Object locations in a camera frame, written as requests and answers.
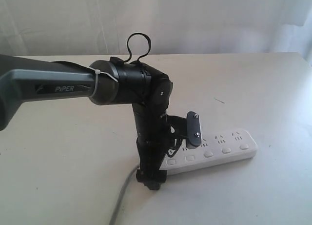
power socket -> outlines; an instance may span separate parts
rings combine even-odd
[[[172,175],[252,158],[257,150],[256,142],[246,130],[233,129],[203,136],[196,149],[187,149],[184,141],[173,158],[164,158],[160,169]]]

white power strip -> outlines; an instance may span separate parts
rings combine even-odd
[[[187,149],[184,141],[173,158],[165,157],[160,169],[173,175],[252,158],[257,150],[257,144],[246,130],[233,129],[203,136],[202,144],[196,149]]]

white zip tie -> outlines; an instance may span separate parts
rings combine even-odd
[[[91,97],[93,97],[93,96],[96,94],[97,90],[98,90],[98,75],[99,75],[99,74],[107,75],[109,78],[111,78],[111,79],[114,80],[115,82],[118,82],[118,80],[117,80],[114,76],[112,76],[111,74],[109,74],[109,73],[107,73],[107,72],[103,72],[103,71],[100,71],[99,69],[94,69],[94,68],[92,68],[92,67],[88,67],[88,68],[91,69],[91,70],[93,70],[94,73],[95,73],[95,75],[96,75],[96,85],[95,85],[95,87],[94,87],[94,91],[93,91]]]

cable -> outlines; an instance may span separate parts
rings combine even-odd
[[[121,206],[122,198],[125,195],[127,186],[129,185],[129,182],[130,182],[130,179],[131,179],[132,175],[135,173],[135,171],[138,169],[138,167],[139,167],[139,165],[136,165],[135,168],[133,168],[130,171],[130,173],[127,176],[125,182],[123,183],[123,186],[122,186],[122,188],[121,188],[121,190],[119,192],[119,195],[118,195],[118,199],[116,201],[116,205],[115,205],[113,214],[112,214],[111,219],[109,221],[109,225],[114,225],[115,224],[117,216],[118,216],[118,213],[119,213],[119,209],[120,209],[120,206]]]

piper logo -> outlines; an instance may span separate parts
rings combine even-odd
[[[73,92],[75,86],[56,86],[55,92]]]

